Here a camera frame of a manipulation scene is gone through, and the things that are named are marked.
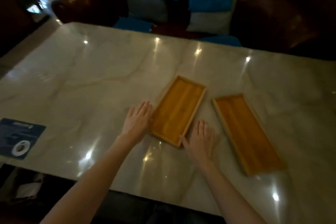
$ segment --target table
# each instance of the table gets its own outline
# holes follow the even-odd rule
[[[0,118],[47,129],[24,160],[0,162],[68,179],[104,154],[126,113],[154,107],[180,74],[207,86],[195,118],[220,139],[214,161],[268,223],[331,223],[336,189],[336,63],[108,27],[51,20],[0,59]],[[285,172],[246,177],[212,107],[243,93]],[[129,154],[112,190],[219,215],[204,180],[151,135]]]

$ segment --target tray rim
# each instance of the tray rim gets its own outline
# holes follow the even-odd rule
[[[280,159],[281,163],[283,164],[283,169],[277,169],[277,170],[284,170],[287,165],[286,165],[286,162],[284,161],[283,157],[278,153],[277,151],[277,148],[272,144],[272,142],[270,141],[270,139],[268,138],[268,135],[261,123],[261,120],[258,116],[258,114],[255,112],[255,110],[250,106],[249,104],[249,101],[246,99],[245,95],[243,93],[240,93],[240,94],[233,94],[233,95],[227,95],[227,96],[221,96],[221,97],[217,97],[217,98],[213,98],[212,99],[212,104],[215,108],[215,111],[216,111],[216,114],[217,116],[219,117],[219,120],[221,121],[221,124],[222,124],[222,128],[224,129],[225,133],[228,135],[229,137],[229,142],[232,144],[233,148],[234,148],[234,155],[236,156],[237,160],[238,160],[238,164],[240,165],[241,167],[241,170],[248,176],[253,176],[253,175],[258,175],[258,174],[261,174],[263,172],[260,172],[260,173],[250,173],[246,168],[245,166],[243,165],[243,163],[241,162],[241,158],[239,157],[239,154],[238,154],[238,151],[236,150],[236,144],[235,142],[232,140],[232,135],[228,129],[228,125],[224,119],[224,117],[222,116],[221,112],[220,112],[220,109],[216,103],[216,100],[218,99],[223,99],[223,98],[230,98],[230,97],[239,97],[241,96],[243,98],[243,100],[245,101],[247,107],[250,109],[250,111],[252,112],[252,115],[254,116],[254,118],[256,119],[257,123],[259,124],[260,128],[262,129],[263,133],[266,135],[266,138],[269,142],[269,144],[271,145],[271,147],[273,148],[275,154],[278,156],[278,158]]]
[[[181,75],[177,75],[177,76],[175,76],[175,78],[171,81],[170,86],[169,86],[168,89],[166,90],[165,94],[163,95],[162,99],[160,100],[159,104],[157,105],[157,107],[155,108],[155,110],[154,110],[152,113],[154,113],[154,112],[156,111],[156,109],[160,106],[160,104],[162,103],[162,101],[163,101],[163,99],[165,98],[166,94],[170,91],[171,87],[174,85],[174,82],[175,82],[178,78],[180,78],[180,79],[182,79],[182,80],[184,80],[184,81],[187,81],[187,82],[189,82],[189,83],[192,83],[192,84],[194,84],[194,85],[197,85],[197,86],[203,88],[202,94],[200,95],[200,97],[199,97],[199,99],[198,99],[198,101],[197,101],[197,103],[196,103],[196,106],[195,106],[193,112],[191,113],[191,116],[190,116],[190,118],[189,118],[189,120],[188,120],[188,123],[187,123],[187,125],[186,125],[186,127],[185,127],[185,129],[184,129],[184,131],[183,131],[183,134],[182,134],[182,135],[185,136],[186,133],[187,133],[187,131],[188,131],[188,129],[189,129],[189,127],[190,127],[190,124],[191,124],[191,122],[193,121],[193,119],[194,119],[194,117],[195,117],[195,114],[196,114],[196,112],[197,112],[197,110],[198,110],[198,108],[199,108],[199,106],[200,106],[200,104],[201,104],[201,101],[202,101],[203,98],[204,98],[205,92],[206,92],[206,90],[207,90],[207,88],[206,88],[205,85],[200,84],[200,83],[198,83],[198,82],[195,82],[195,81],[193,81],[193,80],[190,80],[190,79],[188,79],[188,78],[186,78],[186,77],[184,77],[184,76],[181,76]],[[163,141],[165,141],[165,142],[167,142],[167,143],[169,143],[169,144],[171,144],[171,145],[173,145],[173,146],[175,146],[175,147],[177,147],[177,148],[180,148],[180,146],[181,146],[181,143],[182,143],[181,140],[179,140],[178,143],[174,143],[174,142],[170,141],[168,138],[166,138],[166,137],[160,135],[159,133],[153,131],[152,129],[150,129],[149,132],[150,132],[152,135],[154,135],[155,137],[158,137],[159,139],[161,139],[161,140],[163,140]]]

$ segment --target bamboo tray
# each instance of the bamboo tray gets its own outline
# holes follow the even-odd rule
[[[204,85],[177,76],[152,114],[149,131],[156,137],[181,146],[179,135],[185,136],[204,97]]]
[[[242,95],[213,99],[213,105],[246,175],[285,168]]]

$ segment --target blue placard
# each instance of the blue placard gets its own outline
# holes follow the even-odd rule
[[[45,126],[19,120],[0,121],[0,155],[24,159],[45,130]]]

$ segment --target glossy table surface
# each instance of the glossy table surface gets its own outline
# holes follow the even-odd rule
[[[106,152],[129,107],[182,75],[207,87],[195,119],[216,130],[214,161],[267,223],[336,221],[336,64],[52,19],[0,59],[0,118],[47,126],[24,160],[0,162],[68,179]],[[211,99],[243,93],[288,168],[247,177]],[[146,135],[112,190],[219,215],[177,149]]]

